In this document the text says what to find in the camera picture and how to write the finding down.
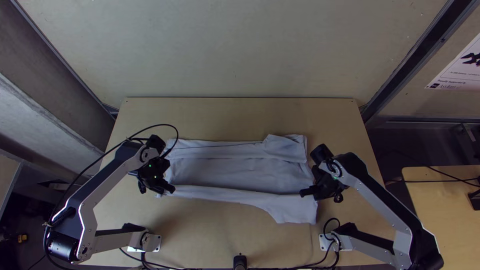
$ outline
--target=metal frame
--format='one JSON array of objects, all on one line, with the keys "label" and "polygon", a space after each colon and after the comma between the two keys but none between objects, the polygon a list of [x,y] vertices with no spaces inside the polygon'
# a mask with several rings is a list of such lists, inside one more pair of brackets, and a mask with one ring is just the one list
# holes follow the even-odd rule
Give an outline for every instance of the metal frame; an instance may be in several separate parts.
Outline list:
[{"label": "metal frame", "polygon": [[424,228],[414,213],[368,174],[365,164],[358,156],[353,153],[338,155],[332,160],[321,162],[318,167],[334,180],[356,189],[396,230],[395,239],[391,241],[361,232],[353,223],[346,223],[330,233],[319,235],[322,250],[328,249],[331,242],[335,242],[335,251],[356,250],[400,270],[410,269],[414,260],[426,257],[431,259],[429,264],[439,265],[437,257],[429,257],[430,252],[435,253],[435,249],[438,252],[435,236]]},{"label": "metal frame", "polygon": [[420,71],[445,41],[480,4],[480,0],[449,0],[423,33],[400,65],[361,111],[366,125]]},{"label": "metal frame", "polygon": [[[162,237],[149,234],[144,227],[125,224],[121,229],[97,231],[97,219],[94,207],[103,199],[112,188],[130,171],[134,171],[147,164],[149,160],[157,158],[160,153],[155,148],[135,142],[124,142],[115,153],[115,158],[71,197],[64,207],[55,214],[53,222],[60,215],[70,209],[75,215],[65,218],[53,229],[53,238],[60,235],[62,239],[72,240],[71,246],[76,247],[72,264],[88,260],[92,254],[107,250],[129,246],[129,251],[158,252]],[[57,241],[53,245],[63,245]]]}]

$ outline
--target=floor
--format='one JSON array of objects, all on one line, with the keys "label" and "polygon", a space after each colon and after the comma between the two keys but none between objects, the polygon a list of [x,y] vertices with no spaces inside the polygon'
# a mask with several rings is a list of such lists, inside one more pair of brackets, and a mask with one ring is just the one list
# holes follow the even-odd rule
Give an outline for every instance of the floor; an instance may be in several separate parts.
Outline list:
[{"label": "floor", "polygon": [[[478,159],[473,157],[472,153],[465,154],[459,151],[458,138],[453,136],[448,129],[436,128],[378,128],[368,131],[373,151],[377,158],[383,180],[387,183],[392,179],[402,177],[403,167],[434,165],[463,165],[478,164]],[[404,154],[398,154],[394,150],[401,150]],[[399,198],[407,207],[413,211],[413,205],[410,196],[404,184],[393,183],[386,185],[386,188]],[[13,244],[7,248],[7,253],[0,252],[0,255],[8,258],[18,258],[18,265],[11,268],[0,265],[0,270],[22,269],[26,270],[30,265],[42,257],[41,239],[43,236],[42,216],[49,212],[48,205],[39,202],[25,203],[22,198],[14,198],[9,201],[10,214],[17,218],[10,221],[13,228],[18,232],[28,232],[29,239],[25,244]],[[23,212],[19,215],[16,210],[22,208]],[[100,266],[76,266],[72,267],[80,270],[120,270],[124,267],[100,267]],[[46,259],[43,259],[32,270],[54,270]],[[363,266],[342,266],[337,270],[388,270],[394,269],[387,264],[363,265]]]}]

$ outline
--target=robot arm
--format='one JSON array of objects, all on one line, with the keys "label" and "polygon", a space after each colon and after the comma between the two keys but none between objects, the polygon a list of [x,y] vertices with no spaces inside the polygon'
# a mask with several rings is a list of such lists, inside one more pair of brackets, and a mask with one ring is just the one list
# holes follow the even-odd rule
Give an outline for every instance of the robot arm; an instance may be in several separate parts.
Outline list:
[{"label": "robot arm", "polygon": [[173,193],[175,187],[164,179],[170,162],[160,156],[165,142],[152,135],[146,144],[124,142],[114,159],[79,188],[54,215],[47,235],[46,247],[50,255],[78,264],[92,254],[129,247],[129,251],[158,252],[161,236],[134,224],[126,223],[120,229],[97,230],[94,207],[129,172],[135,172],[140,192],[149,188],[162,194]]},{"label": "robot arm", "polygon": [[320,234],[320,246],[324,250],[332,241],[339,241],[333,245],[335,251],[357,250],[399,270],[437,270],[443,267],[444,261],[435,236],[423,227],[416,215],[369,175],[366,165],[357,155],[333,156],[322,144],[310,156],[316,164],[312,172],[317,182],[300,191],[302,197],[311,194],[317,201],[334,197],[335,202],[340,203],[343,200],[342,191],[352,187],[396,230],[395,239],[391,241],[361,232],[349,222],[326,235]]}]

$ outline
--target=metal bracket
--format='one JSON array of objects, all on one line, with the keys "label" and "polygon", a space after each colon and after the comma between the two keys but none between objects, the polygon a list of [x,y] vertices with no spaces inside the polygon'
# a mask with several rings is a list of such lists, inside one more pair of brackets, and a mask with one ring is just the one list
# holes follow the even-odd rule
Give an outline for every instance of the metal bracket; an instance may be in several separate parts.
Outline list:
[{"label": "metal bracket", "polygon": [[[332,245],[333,250],[336,251],[336,252],[339,251],[339,242],[335,238],[335,236],[333,236],[333,234],[331,234],[331,233],[326,233],[326,234],[320,233],[318,235],[318,240],[320,241],[320,249],[322,251],[327,251],[332,242],[334,242],[333,245]],[[340,245],[340,251],[351,251],[351,249],[344,249],[344,247]]]},{"label": "metal bracket", "polygon": [[141,242],[141,247],[132,247],[129,245],[126,250],[129,252],[159,252],[162,237],[158,234],[146,233]]}]

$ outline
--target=white wall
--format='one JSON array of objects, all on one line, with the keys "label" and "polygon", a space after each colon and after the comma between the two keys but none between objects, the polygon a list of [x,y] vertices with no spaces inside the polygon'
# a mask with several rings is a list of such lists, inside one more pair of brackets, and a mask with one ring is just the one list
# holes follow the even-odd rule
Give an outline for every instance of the white wall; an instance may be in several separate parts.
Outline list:
[{"label": "white wall", "polygon": [[447,0],[19,0],[100,100],[350,97],[398,66]]},{"label": "white wall", "polygon": [[424,89],[479,33],[480,6],[386,105],[380,115],[480,119],[480,89]]}]

